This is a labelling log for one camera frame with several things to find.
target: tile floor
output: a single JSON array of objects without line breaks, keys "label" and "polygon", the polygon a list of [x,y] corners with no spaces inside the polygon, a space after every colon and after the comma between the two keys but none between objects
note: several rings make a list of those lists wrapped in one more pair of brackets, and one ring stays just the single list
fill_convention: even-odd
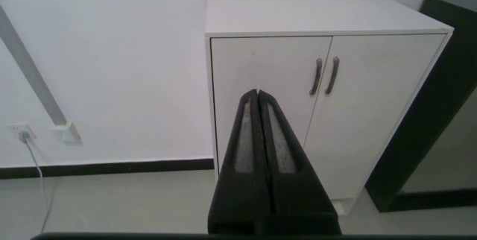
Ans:
[{"label": "tile floor", "polygon": [[[45,179],[53,196],[46,232],[206,233],[213,171],[111,174]],[[40,232],[45,206],[38,179],[0,180],[0,239]],[[363,192],[345,234],[473,234],[477,207],[379,213]]]}]

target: plug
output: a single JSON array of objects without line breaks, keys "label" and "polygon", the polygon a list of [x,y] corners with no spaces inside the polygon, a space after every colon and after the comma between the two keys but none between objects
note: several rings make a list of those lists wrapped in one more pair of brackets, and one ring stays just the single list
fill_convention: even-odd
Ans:
[{"label": "plug", "polygon": [[27,144],[27,140],[30,138],[30,134],[26,131],[22,131],[18,134],[18,138],[23,144]]}]

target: cabinet top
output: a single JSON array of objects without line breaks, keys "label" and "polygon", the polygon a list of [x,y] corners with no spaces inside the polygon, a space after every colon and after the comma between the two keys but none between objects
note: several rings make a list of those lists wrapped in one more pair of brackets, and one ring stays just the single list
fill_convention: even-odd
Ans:
[{"label": "cabinet top", "polygon": [[447,34],[393,0],[207,0],[206,37]]}]

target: wall socket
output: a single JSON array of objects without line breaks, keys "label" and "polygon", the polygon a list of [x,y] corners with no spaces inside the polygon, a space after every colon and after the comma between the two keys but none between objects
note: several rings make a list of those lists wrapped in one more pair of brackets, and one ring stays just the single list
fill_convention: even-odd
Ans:
[{"label": "wall socket", "polygon": [[7,123],[7,128],[17,139],[19,139],[19,134],[22,131],[28,132],[30,134],[30,139],[36,138],[35,134],[26,123]]},{"label": "wall socket", "polygon": [[75,124],[70,121],[65,125],[52,127],[50,130],[53,133],[54,138],[59,142],[63,142],[67,145],[79,145],[82,143]]}]

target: power cord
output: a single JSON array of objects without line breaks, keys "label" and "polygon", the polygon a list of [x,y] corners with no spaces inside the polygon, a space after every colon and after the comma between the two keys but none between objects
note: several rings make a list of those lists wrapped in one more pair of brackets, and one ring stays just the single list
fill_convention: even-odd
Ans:
[{"label": "power cord", "polygon": [[48,199],[46,197],[45,189],[43,188],[43,173],[40,166],[38,165],[37,159],[35,158],[33,151],[30,148],[30,145],[28,144],[28,139],[30,139],[30,134],[28,132],[22,131],[19,133],[19,139],[23,144],[27,145],[27,148],[30,151],[31,159],[33,159],[35,166],[37,167],[37,171],[40,174],[40,187],[42,189],[43,199],[45,199],[45,206],[46,206],[46,215],[45,215],[45,219],[43,220],[43,225],[41,230],[41,233],[43,233],[43,230],[45,229],[46,221],[48,220],[48,216],[50,215],[50,209],[51,209],[48,203]]}]

